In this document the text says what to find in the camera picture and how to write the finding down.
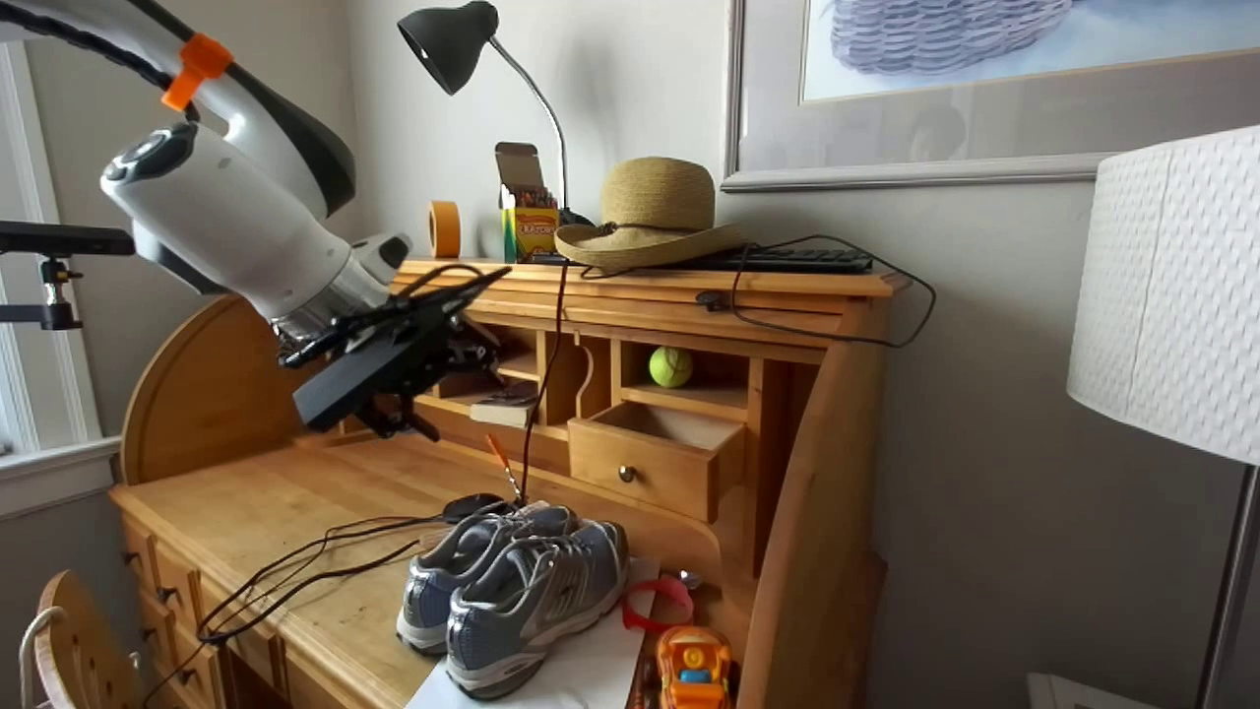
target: drawer knob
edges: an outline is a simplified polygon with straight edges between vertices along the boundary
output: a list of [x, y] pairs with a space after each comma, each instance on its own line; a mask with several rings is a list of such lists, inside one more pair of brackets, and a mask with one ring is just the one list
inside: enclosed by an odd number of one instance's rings
[[620, 481], [620, 484], [639, 484], [640, 472], [639, 472], [632, 464], [620, 464], [620, 467], [618, 467], [618, 481]]

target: picture frame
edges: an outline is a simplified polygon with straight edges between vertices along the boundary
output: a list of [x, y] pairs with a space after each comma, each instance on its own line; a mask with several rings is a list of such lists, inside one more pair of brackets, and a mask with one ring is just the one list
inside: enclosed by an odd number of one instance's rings
[[1260, 121], [1260, 22], [1202, 56], [807, 97], [824, 2], [843, 0], [733, 0], [720, 188], [1089, 182], [1105, 153]]

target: desk drawer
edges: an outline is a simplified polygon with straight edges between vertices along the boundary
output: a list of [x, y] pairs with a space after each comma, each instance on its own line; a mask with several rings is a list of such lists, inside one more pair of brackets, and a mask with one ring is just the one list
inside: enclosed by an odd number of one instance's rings
[[183, 624], [173, 624], [173, 690], [183, 704], [220, 709], [220, 648], [199, 644]]
[[[203, 615], [217, 610], [224, 597], [229, 597], [229, 594], [224, 594], [217, 582], [199, 580], [199, 607], [203, 607]], [[284, 670], [279, 670], [279, 666], [284, 666], [284, 660], [279, 660], [284, 648], [279, 648], [279, 636], [275, 636], [275, 630], [270, 630], [266, 623], [261, 623], [261, 624], [229, 636], [229, 648], [232, 648], [261, 679], [266, 679], [279, 697], [288, 693], [288, 690], [284, 690]]]
[[153, 594], [157, 607], [178, 616], [179, 624], [195, 630], [199, 607], [195, 607], [195, 567], [153, 538]]
[[123, 564], [132, 573], [132, 586], [153, 586], [153, 532], [123, 517]]
[[288, 666], [288, 702], [295, 709], [349, 709], [349, 704], [367, 704], [360, 697], [354, 697], [343, 679], [334, 679], [332, 672], [321, 672], [304, 648], [288, 648], [284, 653]]
[[720, 484], [745, 472], [733, 422], [627, 401], [565, 429], [580, 481], [689, 519], [713, 519]]
[[178, 666], [178, 657], [173, 657], [173, 623], [165, 616], [165, 610], [157, 607], [157, 597], [153, 594], [143, 594], [143, 636], [144, 636], [144, 648], [149, 648], [149, 657], [153, 657], [153, 666], [162, 666], [162, 672], [169, 670], [169, 666]]

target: chair back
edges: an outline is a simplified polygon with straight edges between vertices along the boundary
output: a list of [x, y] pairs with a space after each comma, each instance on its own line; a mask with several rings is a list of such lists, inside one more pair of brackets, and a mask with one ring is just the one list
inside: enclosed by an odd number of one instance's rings
[[91, 590], [73, 569], [57, 569], [41, 582], [35, 632], [35, 672], [53, 709], [132, 709], [137, 670], [108, 632], [104, 616], [91, 602]]

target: tennis ball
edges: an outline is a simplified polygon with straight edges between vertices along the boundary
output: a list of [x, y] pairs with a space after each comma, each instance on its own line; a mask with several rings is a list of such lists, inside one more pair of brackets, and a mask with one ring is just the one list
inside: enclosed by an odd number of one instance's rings
[[652, 359], [645, 363], [645, 375], [662, 391], [679, 391], [692, 376], [692, 355], [674, 351], [674, 345], [656, 345]]

